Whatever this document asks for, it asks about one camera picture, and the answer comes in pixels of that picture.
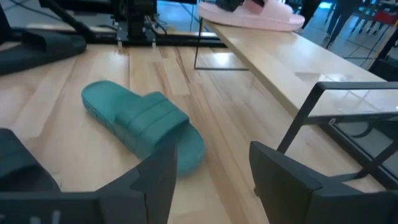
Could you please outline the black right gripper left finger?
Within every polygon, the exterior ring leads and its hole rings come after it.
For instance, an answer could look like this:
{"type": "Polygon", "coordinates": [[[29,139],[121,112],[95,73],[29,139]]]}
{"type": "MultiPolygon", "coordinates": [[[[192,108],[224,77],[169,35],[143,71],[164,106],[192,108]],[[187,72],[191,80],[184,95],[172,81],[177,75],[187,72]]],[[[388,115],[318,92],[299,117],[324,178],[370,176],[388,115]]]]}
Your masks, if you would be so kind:
{"type": "Polygon", "coordinates": [[[1,194],[1,223],[166,223],[177,176],[167,147],[93,192],[1,194]]]}

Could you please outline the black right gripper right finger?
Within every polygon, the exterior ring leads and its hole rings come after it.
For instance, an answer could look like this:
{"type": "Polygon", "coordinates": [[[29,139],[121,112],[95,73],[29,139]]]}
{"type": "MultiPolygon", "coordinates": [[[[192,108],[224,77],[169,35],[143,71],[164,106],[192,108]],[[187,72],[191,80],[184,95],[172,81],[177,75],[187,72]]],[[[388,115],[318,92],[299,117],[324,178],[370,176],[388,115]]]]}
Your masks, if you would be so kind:
{"type": "Polygon", "coordinates": [[[395,190],[362,192],[258,141],[249,163],[270,223],[397,223],[395,190]]]}

